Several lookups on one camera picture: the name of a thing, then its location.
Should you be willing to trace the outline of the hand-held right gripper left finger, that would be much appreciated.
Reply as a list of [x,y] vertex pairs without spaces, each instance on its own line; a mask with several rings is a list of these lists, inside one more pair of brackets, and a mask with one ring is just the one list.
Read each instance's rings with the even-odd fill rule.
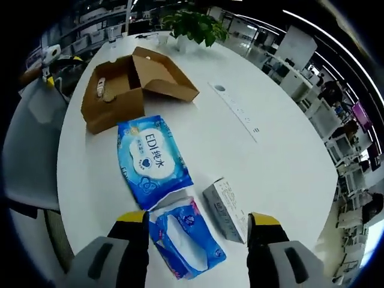
[[149,213],[120,216],[107,236],[78,252],[67,272],[68,287],[144,287],[149,264]]

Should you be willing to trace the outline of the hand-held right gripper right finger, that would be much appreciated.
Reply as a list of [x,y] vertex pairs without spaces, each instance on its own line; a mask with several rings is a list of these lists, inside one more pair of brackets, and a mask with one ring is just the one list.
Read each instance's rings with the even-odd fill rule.
[[272,216],[248,215],[247,268],[250,287],[325,287],[323,262],[291,241]]

